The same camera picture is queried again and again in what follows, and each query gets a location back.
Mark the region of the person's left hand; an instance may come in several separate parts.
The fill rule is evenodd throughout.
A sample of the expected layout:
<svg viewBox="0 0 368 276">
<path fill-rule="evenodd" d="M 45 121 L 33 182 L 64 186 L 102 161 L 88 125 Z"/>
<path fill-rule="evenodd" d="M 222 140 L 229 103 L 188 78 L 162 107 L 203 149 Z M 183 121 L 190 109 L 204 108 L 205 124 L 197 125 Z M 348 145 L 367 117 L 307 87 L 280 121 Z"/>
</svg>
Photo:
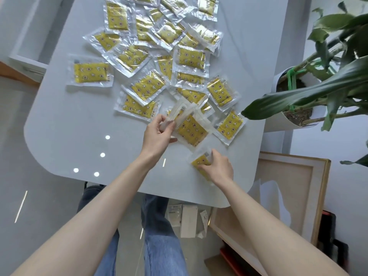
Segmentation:
<svg viewBox="0 0 368 276">
<path fill-rule="evenodd" d="M 140 158 L 152 169 L 168 148 L 168 139 L 176 128 L 175 121 L 165 121 L 166 116 L 158 114 L 147 125 L 144 132 Z"/>
</svg>

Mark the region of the person's right hand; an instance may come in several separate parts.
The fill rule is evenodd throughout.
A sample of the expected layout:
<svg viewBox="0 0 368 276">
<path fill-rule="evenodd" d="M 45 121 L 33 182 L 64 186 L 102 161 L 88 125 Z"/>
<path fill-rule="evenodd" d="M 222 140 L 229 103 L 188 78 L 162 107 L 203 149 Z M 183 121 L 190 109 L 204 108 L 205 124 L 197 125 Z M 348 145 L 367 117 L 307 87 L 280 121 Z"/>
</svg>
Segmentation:
<svg viewBox="0 0 368 276">
<path fill-rule="evenodd" d="M 223 156 L 216 149 L 212 149 L 213 162 L 211 164 L 212 171 L 206 171 L 210 180 L 223 189 L 227 184 L 233 183 L 234 171 L 232 164 L 226 156 Z"/>
</svg>

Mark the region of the yellow printed clear sachet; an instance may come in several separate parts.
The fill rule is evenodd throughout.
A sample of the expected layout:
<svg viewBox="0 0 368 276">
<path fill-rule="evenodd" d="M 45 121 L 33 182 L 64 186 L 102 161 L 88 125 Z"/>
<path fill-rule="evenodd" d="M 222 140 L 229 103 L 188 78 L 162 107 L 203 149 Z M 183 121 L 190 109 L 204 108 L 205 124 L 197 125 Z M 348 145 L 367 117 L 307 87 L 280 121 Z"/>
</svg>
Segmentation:
<svg viewBox="0 0 368 276">
<path fill-rule="evenodd" d="M 172 136 L 191 151 L 194 151 L 200 143 L 214 133 L 214 127 L 202 114 L 200 107 L 183 97 L 177 101 L 169 115 L 160 124 L 159 129 L 164 131 L 173 121 L 176 123 L 176 127 Z"/>
<path fill-rule="evenodd" d="M 206 181 L 211 181 L 209 175 L 206 171 L 203 171 L 198 168 L 200 165 L 210 166 L 213 162 L 212 150 L 210 148 L 201 148 L 196 150 L 194 153 L 190 155 L 188 158 L 188 163 L 195 168 L 196 171 L 203 176 Z"/>
</svg>

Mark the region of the person's left forearm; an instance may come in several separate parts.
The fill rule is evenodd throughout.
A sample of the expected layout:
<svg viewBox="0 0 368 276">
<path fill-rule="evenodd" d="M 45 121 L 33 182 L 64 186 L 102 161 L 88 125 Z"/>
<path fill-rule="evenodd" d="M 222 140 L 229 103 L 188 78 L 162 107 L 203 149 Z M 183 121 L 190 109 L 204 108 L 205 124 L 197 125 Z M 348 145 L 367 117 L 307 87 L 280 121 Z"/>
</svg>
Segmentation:
<svg viewBox="0 0 368 276">
<path fill-rule="evenodd" d="M 128 205 L 160 157 L 141 153 L 11 276 L 92 276 Z"/>
</svg>

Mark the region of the person's right forearm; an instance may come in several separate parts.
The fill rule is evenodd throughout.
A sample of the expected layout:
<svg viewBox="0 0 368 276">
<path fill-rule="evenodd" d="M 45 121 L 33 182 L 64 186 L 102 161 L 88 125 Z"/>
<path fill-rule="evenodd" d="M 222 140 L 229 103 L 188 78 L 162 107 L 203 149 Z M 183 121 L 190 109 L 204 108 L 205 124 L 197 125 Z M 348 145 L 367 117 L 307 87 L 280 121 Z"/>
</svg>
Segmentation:
<svg viewBox="0 0 368 276">
<path fill-rule="evenodd" d="M 268 276 L 349 276 L 230 178 L 215 184 L 228 199 Z"/>
</svg>

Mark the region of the tall white box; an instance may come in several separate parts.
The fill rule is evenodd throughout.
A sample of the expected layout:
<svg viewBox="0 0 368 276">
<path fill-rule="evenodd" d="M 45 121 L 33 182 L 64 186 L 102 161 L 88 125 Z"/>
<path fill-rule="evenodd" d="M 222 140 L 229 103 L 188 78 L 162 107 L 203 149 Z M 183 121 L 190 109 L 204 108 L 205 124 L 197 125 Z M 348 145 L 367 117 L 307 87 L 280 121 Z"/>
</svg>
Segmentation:
<svg viewBox="0 0 368 276">
<path fill-rule="evenodd" d="M 197 225 L 197 205 L 182 204 L 180 238 L 195 238 Z"/>
</svg>

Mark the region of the white paper tag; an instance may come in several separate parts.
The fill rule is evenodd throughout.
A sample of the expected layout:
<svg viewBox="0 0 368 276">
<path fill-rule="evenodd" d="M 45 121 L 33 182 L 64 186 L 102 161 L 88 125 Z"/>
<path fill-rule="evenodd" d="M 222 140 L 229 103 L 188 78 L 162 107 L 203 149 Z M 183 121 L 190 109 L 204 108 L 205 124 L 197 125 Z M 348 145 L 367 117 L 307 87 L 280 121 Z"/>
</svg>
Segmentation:
<svg viewBox="0 0 368 276">
<path fill-rule="evenodd" d="M 208 225 L 209 225 L 209 217 L 206 210 L 200 212 L 200 218 L 203 226 L 200 228 L 201 231 L 196 235 L 200 239 L 204 239 L 207 236 Z"/>
</svg>

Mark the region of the white plant pot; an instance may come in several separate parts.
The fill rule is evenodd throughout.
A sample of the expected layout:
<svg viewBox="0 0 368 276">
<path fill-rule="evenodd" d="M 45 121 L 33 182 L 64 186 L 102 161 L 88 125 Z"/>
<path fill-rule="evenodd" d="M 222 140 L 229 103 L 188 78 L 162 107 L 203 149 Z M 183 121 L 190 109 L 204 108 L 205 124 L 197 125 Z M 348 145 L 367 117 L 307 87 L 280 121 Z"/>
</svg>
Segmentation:
<svg viewBox="0 0 368 276">
<path fill-rule="evenodd" d="M 284 80 L 279 84 L 279 80 L 283 75 L 286 75 L 292 67 L 274 76 L 271 93 L 282 92 L 288 90 L 288 80 Z M 326 106 L 318 105 L 295 113 L 286 113 L 286 110 L 279 112 L 266 119 L 264 132 L 289 131 L 302 128 L 312 128 L 318 122 L 303 124 L 303 121 L 311 119 L 319 119 L 326 115 Z"/>
</svg>

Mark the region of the person's right leg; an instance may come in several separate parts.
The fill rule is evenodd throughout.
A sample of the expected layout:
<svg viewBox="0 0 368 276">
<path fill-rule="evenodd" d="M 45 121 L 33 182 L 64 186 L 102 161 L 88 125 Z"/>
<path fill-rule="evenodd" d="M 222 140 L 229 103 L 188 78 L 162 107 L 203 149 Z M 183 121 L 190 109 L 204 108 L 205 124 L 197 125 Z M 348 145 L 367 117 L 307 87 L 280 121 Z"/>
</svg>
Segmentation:
<svg viewBox="0 0 368 276">
<path fill-rule="evenodd" d="M 181 244 L 165 218 L 168 198 L 145 194 L 141 206 L 145 276 L 189 276 Z"/>
</svg>

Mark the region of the pile of yellow packets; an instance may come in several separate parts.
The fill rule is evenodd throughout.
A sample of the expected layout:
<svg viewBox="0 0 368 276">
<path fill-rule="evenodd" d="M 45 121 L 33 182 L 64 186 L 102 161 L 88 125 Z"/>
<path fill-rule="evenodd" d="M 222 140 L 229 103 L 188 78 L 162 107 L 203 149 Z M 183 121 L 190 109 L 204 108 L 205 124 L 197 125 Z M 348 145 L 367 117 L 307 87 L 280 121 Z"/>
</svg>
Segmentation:
<svg viewBox="0 0 368 276">
<path fill-rule="evenodd" d="M 224 33 L 214 29 L 219 0 L 104 0 L 104 27 L 83 38 L 100 57 L 69 56 L 71 86 L 112 87 L 114 71 L 130 79 L 116 111 L 151 120 L 167 89 L 200 107 L 214 135 L 230 145 L 246 123 L 234 106 L 224 68 L 210 68 Z"/>
</svg>

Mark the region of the red flat object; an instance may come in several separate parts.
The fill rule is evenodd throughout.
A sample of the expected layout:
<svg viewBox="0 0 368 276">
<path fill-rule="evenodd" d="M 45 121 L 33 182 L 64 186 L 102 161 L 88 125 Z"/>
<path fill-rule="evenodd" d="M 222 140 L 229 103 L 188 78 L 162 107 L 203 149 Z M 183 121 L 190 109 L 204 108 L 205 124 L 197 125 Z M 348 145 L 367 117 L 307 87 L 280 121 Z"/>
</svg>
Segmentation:
<svg viewBox="0 0 368 276">
<path fill-rule="evenodd" d="M 220 249 L 220 254 L 225 259 L 226 263 L 230 266 L 236 276 L 249 276 L 246 271 L 241 267 L 241 265 L 237 262 L 231 251 L 228 250 L 225 246 Z"/>
</svg>

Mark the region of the wooden framed canvas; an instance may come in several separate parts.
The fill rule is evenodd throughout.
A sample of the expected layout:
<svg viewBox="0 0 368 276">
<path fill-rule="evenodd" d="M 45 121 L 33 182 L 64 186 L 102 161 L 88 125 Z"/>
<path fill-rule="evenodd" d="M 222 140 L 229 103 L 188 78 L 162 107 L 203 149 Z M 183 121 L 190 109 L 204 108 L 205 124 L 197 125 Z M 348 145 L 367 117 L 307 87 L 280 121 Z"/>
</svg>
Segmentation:
<svg viewBox="0 0 368 276">
<path fill-rule="evenodd" d="M 248 194 L 273 216 L 317 246 L 331 161 L 315 157 L 260 152 Z M 232 208 L 214 208 L 209 227 L 251 265 L 268 276 Z"/>
</svg>

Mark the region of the black and red object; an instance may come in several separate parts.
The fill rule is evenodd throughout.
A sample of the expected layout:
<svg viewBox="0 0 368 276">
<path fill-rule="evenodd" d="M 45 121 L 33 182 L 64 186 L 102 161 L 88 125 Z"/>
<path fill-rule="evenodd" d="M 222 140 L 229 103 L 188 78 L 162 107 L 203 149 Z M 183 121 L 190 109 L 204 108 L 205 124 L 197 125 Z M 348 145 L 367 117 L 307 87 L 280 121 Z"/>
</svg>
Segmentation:
<svg viewBox="0 0 368 276">
<path fill-rule="evenodd" d="M 349 246 L 336 239 L 335 229 L 336 215 L 329 211 L 322 211 L 317 248 L 348 273 Z"/>
</svg>

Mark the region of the green leafy plant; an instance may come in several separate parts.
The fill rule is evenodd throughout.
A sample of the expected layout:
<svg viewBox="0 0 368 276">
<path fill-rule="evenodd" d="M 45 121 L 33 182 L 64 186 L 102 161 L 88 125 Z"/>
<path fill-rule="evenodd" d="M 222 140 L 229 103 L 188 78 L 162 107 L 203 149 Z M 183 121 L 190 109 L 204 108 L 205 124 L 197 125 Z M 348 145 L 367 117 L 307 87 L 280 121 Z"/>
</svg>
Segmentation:
<svg viewBox="0 0 368 276">
<path fill-rule="evenodd" d="M 312 12 L 319 17 L 308 40 L 315 52 L 283 75 L 288 90 L 265 94 L 248 105 L 241 115 L 249 120 L 266 120 L 286 110 L 302 111 L 326 106 L 326 115 L 318 122 L 321 131 L 330 131 L 336 119 L 368 116 L 368 0 L 359 0 L 362 12 L 354 15 L 348 0 L 341 0 L 338 13 L 324 14 L 320 7 Z"/>
</svg>

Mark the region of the white cabinet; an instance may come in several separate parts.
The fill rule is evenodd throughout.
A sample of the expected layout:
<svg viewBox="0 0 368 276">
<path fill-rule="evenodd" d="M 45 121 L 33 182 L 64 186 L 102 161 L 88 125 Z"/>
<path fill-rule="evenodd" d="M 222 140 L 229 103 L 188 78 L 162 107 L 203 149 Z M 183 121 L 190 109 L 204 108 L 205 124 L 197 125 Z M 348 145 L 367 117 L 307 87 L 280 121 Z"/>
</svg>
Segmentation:
<svg viewBox="0 0 368 276">
<path fill-rule="evenodd" d="M 30 79 L 41 83 L 74 0 L 35 0 L 10 54 Z"/>
</svg>

